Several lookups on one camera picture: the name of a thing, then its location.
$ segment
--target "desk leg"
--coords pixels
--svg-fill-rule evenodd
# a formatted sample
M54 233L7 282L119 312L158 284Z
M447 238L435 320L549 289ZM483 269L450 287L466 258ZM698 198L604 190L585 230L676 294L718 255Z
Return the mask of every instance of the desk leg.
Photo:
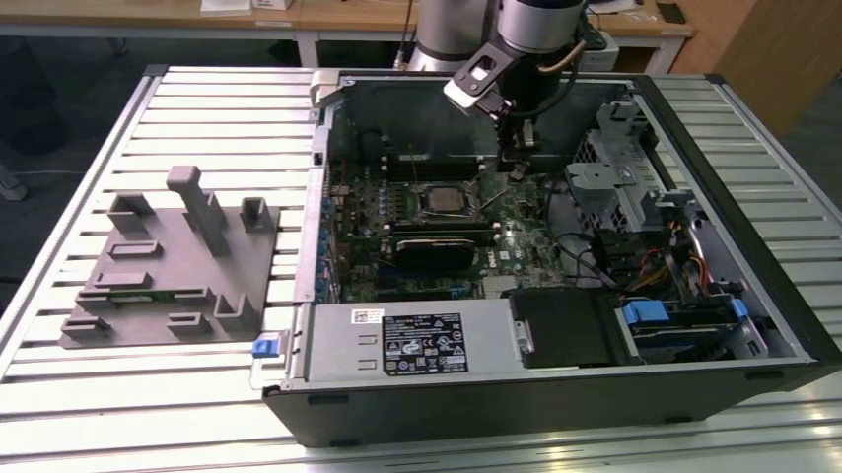
M299 43L302 67L319 67L319 32L295 32L295 41Z
M685 45L684 37L665 37L646 65L646 74L669 74Z

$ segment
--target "motherboard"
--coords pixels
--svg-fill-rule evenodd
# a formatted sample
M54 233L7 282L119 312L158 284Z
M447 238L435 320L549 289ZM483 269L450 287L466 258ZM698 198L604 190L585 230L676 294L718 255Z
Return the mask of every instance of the motherboard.
M410 155L333 168L342 302L499 298L566 284L544 216L549 176L495 169L490 158Z

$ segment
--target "barcode sticker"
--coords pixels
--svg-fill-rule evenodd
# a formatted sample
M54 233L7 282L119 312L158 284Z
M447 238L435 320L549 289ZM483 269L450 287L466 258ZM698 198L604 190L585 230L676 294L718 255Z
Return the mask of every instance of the barcode sticker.
M382 308L354 308L351 310L351 323L381 323L382 320Z

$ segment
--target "wooden desk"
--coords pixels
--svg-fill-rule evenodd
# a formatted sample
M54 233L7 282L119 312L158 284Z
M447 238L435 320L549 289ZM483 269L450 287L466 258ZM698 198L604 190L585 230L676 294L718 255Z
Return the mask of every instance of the wooden desk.
M621 47L654 48L649 73L666 73L689 25L668 24L657 14L656 0L645 11L658 21L626 15L592 18ZM246 17L202 17L201 0L0 0L0 34L171 37L217 39L294 39L302 65L319 67L319 40L401 40L407 0L297 0L287 11L255 9ZM411 29L417 16L411 17Z

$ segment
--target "black plastic cover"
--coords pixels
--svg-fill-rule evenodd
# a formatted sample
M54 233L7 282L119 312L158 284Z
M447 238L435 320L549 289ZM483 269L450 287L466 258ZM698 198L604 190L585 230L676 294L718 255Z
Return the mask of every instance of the black plastic cover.
M510 294L513 318L529 326L526 368L628 365L616 298L602 289L522 289Z

